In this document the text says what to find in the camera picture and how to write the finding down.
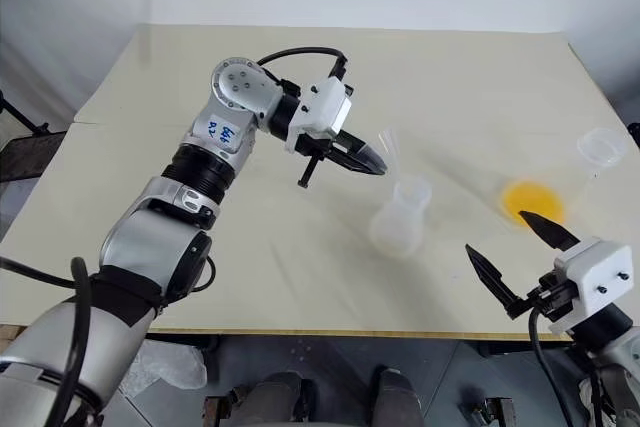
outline white table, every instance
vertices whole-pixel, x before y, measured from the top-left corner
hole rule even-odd
[[[508,319],[476,278],[464,244],[485,253],[524,295],[551,269],[554,252],[500,215],[500,187],[532,172],[567,180],[579,135],[593,127],[624,132],[556,34],[146,28],[76,116],[0,253],[57,275],[69,275],[74,255],[95,269],[109,228],[170,162],[206,102],[213,66],[307,44],[339,47],[350,59],[346,79],[356,93],[345,128],[373,142],[384,127],[397,127],[404,169],[432,182],[425,244],[401,262],[368,243],[367,224],[392,179],[324,162],[305,191],[296,181],[306,160],[261,134],[212,232],[216,282],[167,309],[154,327],[520,337],[525,320]],[[272,70],[308,82],[330,64],[291,58]],[[638,252],[637,192],[640,154],[632,148],[580,192],[567,225]],[[239,239],[251,248],[234,248]],[[66,295],[0,272],[0,323],[27,324]],[[640,318],[635,292],[620,306]]]

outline floor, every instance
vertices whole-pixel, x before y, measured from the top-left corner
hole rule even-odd
[[[206,396],[253,385],[286,370],[316,382],[315,420],[364,426],[369,380],[381,364],[398,368],[409,378],[420,397],[426,426],[476,425],[466,406],[497,396],[513,398],[518,427],[565,425],[531,352],[485,358],[476,346],[454,340],[222,337],[219,348],[206,355],[209,382],[203,389],[180,390],[159,380],[133,399],[118,395],[106,409],[104,427],[199,427]],[[548,355],[571,400],[576,425],[585,425],[577,393],[581,372],[561,349]]]

